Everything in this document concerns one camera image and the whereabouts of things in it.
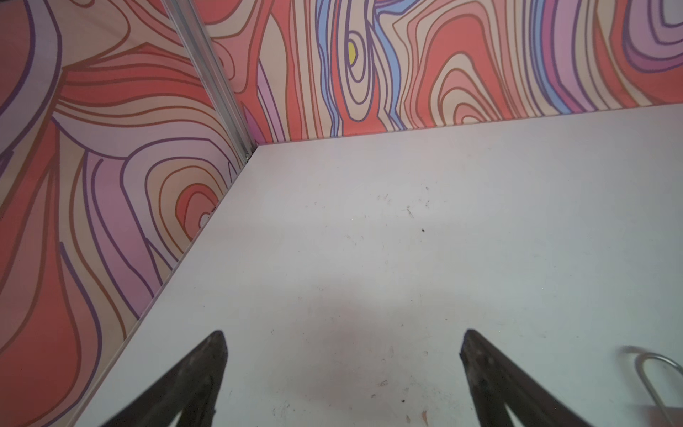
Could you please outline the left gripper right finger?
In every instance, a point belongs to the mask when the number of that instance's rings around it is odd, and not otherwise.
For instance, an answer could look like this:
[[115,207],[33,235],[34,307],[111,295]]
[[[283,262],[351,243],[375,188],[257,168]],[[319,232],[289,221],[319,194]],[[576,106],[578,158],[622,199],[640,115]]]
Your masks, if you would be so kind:
[[481,426],[586,426],[588,423],[490,343],[469,329],[460,352]]

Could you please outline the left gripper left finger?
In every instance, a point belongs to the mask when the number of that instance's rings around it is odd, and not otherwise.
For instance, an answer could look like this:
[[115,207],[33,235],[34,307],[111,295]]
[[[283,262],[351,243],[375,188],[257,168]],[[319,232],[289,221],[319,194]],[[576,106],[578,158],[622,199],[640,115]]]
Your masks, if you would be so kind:
[[107,426],[210,426],[229,358],[224,333],[215,330]]

